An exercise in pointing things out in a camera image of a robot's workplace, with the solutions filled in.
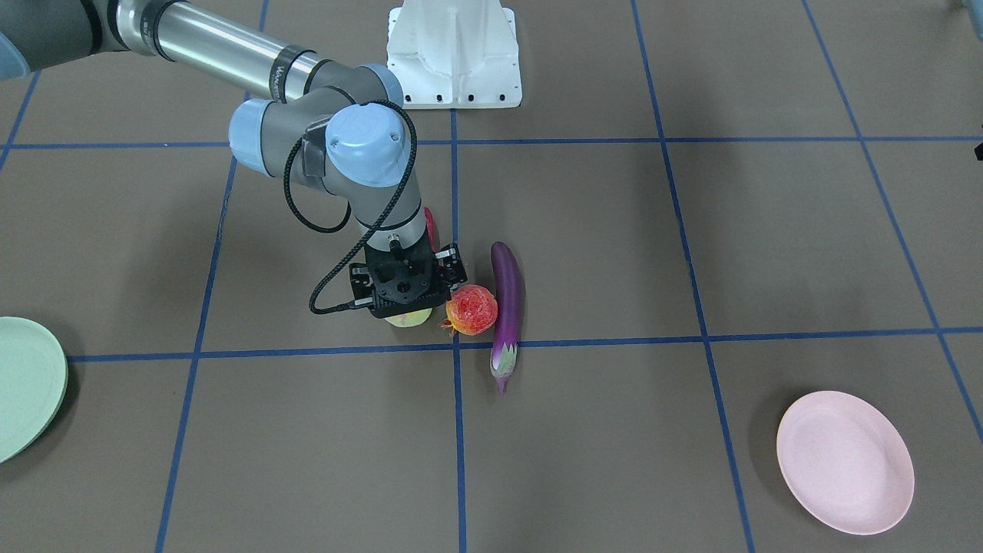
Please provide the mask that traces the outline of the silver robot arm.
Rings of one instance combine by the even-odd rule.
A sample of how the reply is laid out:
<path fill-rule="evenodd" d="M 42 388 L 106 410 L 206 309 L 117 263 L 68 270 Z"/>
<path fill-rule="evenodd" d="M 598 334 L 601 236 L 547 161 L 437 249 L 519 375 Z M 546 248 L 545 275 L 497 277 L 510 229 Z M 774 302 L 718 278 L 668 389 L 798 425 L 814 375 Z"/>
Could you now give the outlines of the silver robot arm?
<path fill-rule="evenodd" d="M 4 80 L 119 51 L 249 92 L 228 127 L 235 160 L 280 179 L 288 209 L 310 230 L 358 224 L 353 249 L 310 294 L 310 312 L 396 317 L 445 304 L 467 279 L 455 244 L 433 247 L 415 178 L 417 133 L 386 67 L 340 65 L 189 1 L 2 3 Z"/>

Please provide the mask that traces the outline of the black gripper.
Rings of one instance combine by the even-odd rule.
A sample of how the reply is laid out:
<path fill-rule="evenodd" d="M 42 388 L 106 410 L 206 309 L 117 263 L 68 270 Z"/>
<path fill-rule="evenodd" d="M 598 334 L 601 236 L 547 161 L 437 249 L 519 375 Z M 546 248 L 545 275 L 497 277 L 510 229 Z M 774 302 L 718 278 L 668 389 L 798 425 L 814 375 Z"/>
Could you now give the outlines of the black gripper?
<path fill-rule="evenodd" d="M 406 248 L 366 247 L 365 262 L 349 265 L 354 306 L 376 319 L 439 307 L 468 280 L 458 244 L 435 253 L 428 234 Z"/>

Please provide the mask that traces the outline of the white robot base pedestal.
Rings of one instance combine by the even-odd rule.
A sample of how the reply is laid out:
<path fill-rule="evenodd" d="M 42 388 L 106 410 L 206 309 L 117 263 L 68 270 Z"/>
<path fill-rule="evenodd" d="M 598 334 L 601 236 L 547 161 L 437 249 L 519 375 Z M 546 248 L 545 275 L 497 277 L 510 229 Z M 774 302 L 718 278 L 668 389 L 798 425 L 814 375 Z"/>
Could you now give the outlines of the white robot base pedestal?
<path fill-rule="evenodd" d="M 387 17 L 386 66 L 404 108 L 510 109 L 523 101 L 516 14 L 499 1 L 404 1 Z"/>

